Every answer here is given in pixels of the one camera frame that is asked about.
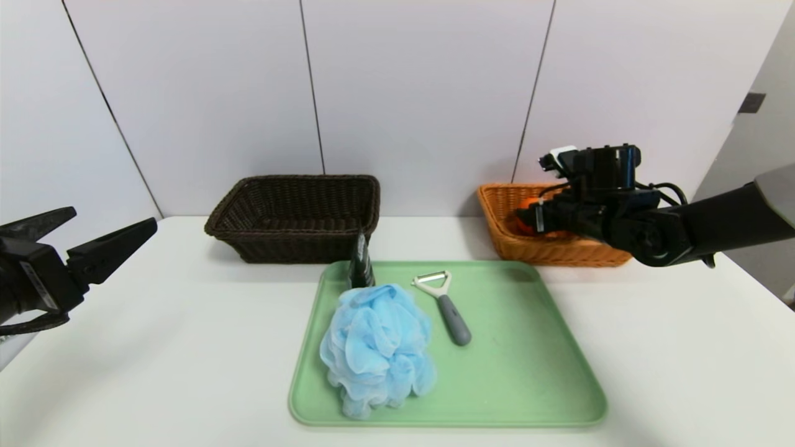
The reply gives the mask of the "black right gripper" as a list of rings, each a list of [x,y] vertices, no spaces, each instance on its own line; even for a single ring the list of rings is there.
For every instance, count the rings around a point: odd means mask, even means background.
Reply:
[[[533,207],[515,209],[520,228],[534,228],[538,233],[567,232],[577,237],[604,238],[604,206],[593,201],[554,197]]]

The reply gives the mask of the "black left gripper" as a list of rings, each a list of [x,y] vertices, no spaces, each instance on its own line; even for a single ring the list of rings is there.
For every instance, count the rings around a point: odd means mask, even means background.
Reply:
[[[157,232],[148,218],[67,251],[38,242],[77,215],[74,207],[23,218],[1,226],[3,326],[62,326],[83,303],[91,285],[105,283]],[[12,322],[29,315],[29,320]]]

